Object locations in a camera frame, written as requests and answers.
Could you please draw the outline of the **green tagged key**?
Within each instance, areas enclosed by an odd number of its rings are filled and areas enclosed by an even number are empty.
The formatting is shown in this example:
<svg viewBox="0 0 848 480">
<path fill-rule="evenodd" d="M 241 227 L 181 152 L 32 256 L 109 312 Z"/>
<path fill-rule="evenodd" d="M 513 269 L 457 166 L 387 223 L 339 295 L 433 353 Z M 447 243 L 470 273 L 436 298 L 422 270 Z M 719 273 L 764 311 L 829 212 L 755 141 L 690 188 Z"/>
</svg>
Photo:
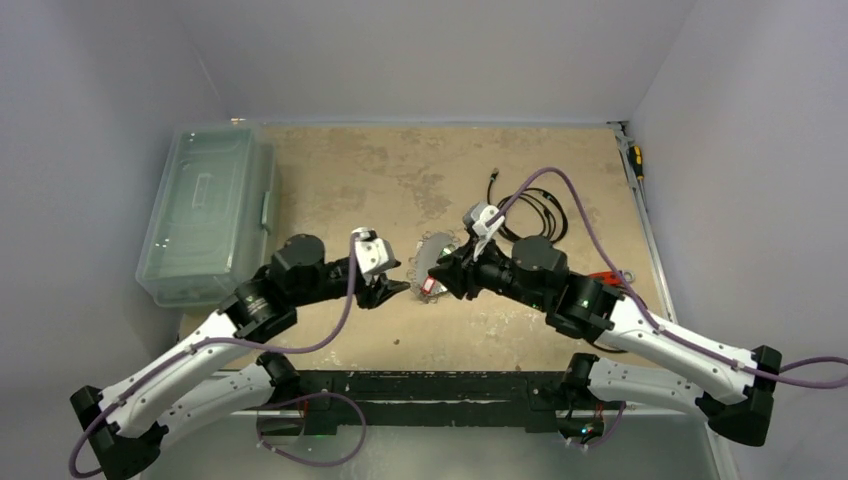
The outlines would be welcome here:
<svg viewBox="0 0 848 480">
<path fill-rule="evenodd" d="M 442 248 L 439 257 L 445 257 L 451 255 L 456 250 L 454 245 L 447 245 Z"/>
</svg>

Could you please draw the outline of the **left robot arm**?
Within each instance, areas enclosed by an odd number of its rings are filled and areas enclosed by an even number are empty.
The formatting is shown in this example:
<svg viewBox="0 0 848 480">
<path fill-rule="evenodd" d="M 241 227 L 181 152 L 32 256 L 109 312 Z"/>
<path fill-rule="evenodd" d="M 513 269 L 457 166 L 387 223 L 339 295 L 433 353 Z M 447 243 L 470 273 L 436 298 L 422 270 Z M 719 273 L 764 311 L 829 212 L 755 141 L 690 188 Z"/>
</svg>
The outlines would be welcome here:
<svg viewBox="0 0 848 480">
<path fill-rule="evenodd" d="M 156 360 L 106 388 L 77 390 L 70 401 L 83 432 L 68 459 L 71 477 L 135 476 L 160 455 L 160 443 L 169 432 L 162 416 L 174 412 L 187 417 L 184 396 L 213 372 L 254 350 L 277 356 L 321 350 L 339 336 L 354 305 L 375 309 L 409 288 L 405 281 L 388 278 L 388 271 L 401 262 L 374 230 L 353 230 L 348 251 L 329 262 L 320 238 L 290 237 L 193 333 Z M 270 345 L 296 324 L 298 308 L 336 299 L 344 307 L 326 337 L 303 347 Z"/>
</svg>

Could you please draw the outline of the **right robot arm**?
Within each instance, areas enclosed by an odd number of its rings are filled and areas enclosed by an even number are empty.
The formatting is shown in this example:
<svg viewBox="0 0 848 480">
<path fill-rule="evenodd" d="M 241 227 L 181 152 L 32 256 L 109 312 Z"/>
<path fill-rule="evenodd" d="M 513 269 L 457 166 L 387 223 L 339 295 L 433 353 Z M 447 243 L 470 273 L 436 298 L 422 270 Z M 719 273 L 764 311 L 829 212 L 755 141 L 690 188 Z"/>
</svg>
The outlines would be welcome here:
<svg viewBox="0 0 848 480">
<path fill-rule="evenodd" d="M 567 256 L 539 236 L 516 243 L 509 255 L 495 244 L 480 254 L 468 242 L 436 261 L 428 274 L 459 299 L 483 290 L 532 307 L 557 333 L 600 342 L 640 356 L 651 367 L 594 354 L 572 357 L 561 381 L 564 399 L 576 407 L 639 403 L 690 414 L 736 443 L 764 445 L 776 383 L 755 375 L 778 373 L 781 354 L 710 340 L 651 312 L 637 299 L 587 275 L 572 272 Z"/>
</svg>

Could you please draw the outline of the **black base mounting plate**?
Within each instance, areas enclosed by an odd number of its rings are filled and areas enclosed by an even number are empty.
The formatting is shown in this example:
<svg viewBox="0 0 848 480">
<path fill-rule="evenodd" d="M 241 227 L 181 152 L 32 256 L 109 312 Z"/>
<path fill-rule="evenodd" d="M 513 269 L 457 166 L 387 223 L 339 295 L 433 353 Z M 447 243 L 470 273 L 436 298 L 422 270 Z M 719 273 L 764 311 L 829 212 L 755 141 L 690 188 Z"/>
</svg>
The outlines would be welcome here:
<svg viewBox="0 0 848 480">
<path fill-rule="evenodd" d="M 341 426 L 520 428 L 556 432 L 598 404 L 556 371 L 303 370 L 264 409 L 292 413 L 307 435 Z"/>
</svg>

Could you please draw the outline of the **translucent green storage box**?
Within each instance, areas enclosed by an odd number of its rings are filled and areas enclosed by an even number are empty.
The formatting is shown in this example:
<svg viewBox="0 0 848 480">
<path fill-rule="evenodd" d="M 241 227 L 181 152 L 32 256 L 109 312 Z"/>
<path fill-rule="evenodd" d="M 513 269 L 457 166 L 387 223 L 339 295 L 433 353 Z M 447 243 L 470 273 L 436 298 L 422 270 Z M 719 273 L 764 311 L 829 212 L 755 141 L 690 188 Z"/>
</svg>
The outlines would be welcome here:
<svg viewBox="0 0 848 480">
<path fill-rule="evenodd" d="M 275 229 L 277 180 L 254 126 L 176 131 L 136 271 L 158 306 L 214 305 L 254 275 Z"/>
</svg>

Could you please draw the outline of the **red handled adjustable wrench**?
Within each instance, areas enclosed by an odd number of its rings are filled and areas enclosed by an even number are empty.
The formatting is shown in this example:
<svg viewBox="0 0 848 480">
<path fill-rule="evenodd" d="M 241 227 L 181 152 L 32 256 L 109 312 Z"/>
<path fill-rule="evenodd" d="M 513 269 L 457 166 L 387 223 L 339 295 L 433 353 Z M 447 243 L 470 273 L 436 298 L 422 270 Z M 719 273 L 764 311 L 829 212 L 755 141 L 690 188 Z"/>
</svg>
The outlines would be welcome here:
<svg viewBox="0 0 848 480">
<path fill-rule="evenodd" d="M 631 270 L 599 271 L 589 274 L 589 277 L 614 287 L 621 287 L 624 283 L 632 283 L 635 280 L 635 274 Z"/>
</svg>

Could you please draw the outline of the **yellow handled screwdriver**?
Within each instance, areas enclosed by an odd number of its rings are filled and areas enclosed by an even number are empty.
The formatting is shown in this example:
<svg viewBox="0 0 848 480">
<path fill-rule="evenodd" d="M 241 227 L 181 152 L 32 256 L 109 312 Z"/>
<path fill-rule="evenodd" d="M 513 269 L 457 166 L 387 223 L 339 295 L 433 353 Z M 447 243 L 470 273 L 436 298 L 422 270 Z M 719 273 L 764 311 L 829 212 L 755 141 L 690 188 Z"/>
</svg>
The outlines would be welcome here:
<svg viewBox="0 0 848 480">
<path fill-rule="evenodd" d="M 644 180 L 645 175 L 644 161 L 640 147 L 637 145 L 630 146 L 628 149 L 627 158 L 636 180 L 642 182 Z"/>
</svg>

